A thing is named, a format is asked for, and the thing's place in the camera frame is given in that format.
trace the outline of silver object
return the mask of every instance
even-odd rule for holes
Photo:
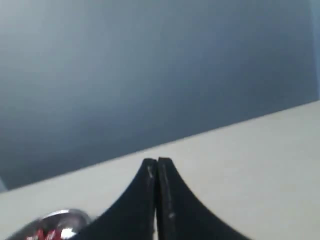
[[[6,240],[26,240],[27,237],[33,236],[38,229],[46,231],[58,229],[61,231],[61,238],[67,240],[90,222],[90,217],[81,210],[62,209],[30,222]]]

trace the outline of shiny metal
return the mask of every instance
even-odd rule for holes
[[[30,222],[6,240],[25,240],[26,237],[34,235],[38,229],[47,231],[59,229],[61,238],[66,240],[76,235],[90,222],[90,217],[81,210],[62,209]]]

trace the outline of black plastic part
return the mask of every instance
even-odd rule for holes
[[[157,178],[159,240],[248,240],[196,198],[170,158],[159,158]]]
[[[144,159],[122,196],[72,240],[152,240],[156,174],[157,161]]]

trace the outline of chrome object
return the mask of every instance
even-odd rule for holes
[[[61,239],[67,240],[90,222],[90,217],[81,210],[63,209],[30,222],[6,240],[26,240],[27,237],[33,236],[38,229],[45,231],[58,229],[61,231]]]

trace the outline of white table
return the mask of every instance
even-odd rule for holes
[[[1,193],[0,239],[61,208],[100,215],[142,159],[159,156],[171,157],[195,195],[248,237],[320,238],[318,101]]]

